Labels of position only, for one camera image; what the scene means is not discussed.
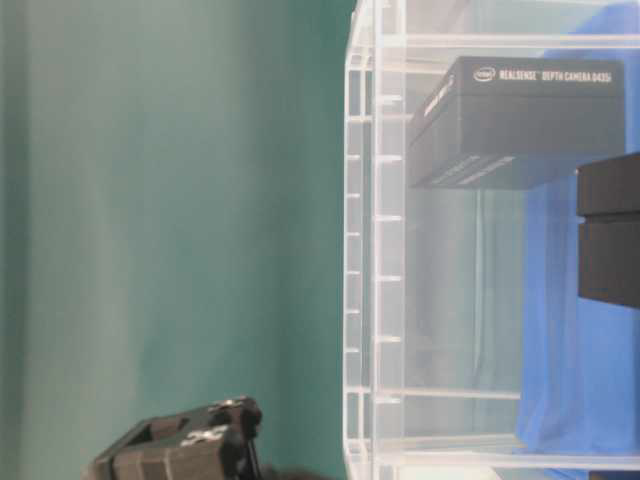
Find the green fabric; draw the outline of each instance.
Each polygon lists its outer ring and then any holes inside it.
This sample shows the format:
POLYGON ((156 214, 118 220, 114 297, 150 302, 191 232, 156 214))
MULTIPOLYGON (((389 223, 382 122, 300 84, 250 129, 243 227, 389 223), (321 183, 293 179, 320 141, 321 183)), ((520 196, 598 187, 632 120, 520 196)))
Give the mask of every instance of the green fabric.
POLYGON ((263 460, 343 476, 352 2, 2 7, 3 478, 242 393, 263 460))

